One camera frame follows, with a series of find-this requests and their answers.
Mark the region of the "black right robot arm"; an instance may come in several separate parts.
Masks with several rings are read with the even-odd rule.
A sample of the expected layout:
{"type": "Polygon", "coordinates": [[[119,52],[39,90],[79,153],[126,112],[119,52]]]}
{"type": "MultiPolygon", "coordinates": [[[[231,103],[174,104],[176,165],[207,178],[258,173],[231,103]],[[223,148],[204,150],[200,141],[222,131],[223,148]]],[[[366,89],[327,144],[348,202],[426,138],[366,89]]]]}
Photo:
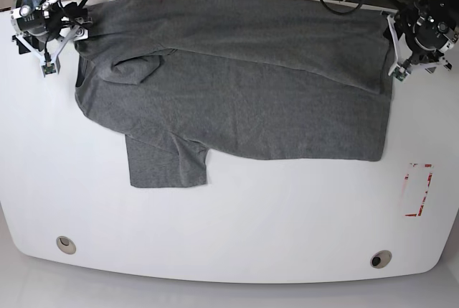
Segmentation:
{"type": "Polygon", "coordinates": [[[87,39],[93,21],[85,7],[88,0],[15,0],[10,21],[11,37],[20,55],[38,58],[43,76],[60,71],[59,55],[68,42],[87,39]]]}

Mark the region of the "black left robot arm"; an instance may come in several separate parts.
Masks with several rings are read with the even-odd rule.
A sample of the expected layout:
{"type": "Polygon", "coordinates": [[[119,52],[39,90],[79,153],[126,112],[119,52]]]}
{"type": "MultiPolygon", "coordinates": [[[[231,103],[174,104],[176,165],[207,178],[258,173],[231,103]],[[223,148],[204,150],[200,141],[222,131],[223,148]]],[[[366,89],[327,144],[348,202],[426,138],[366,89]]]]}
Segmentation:
{"type": "Polygon", "coordinates": [[[387,16],[394,48],[388,75],[403,81],[415,70],[451,70],[445,53],[458,43],[458,0],[387,1],[397,10],[387,16]]]}

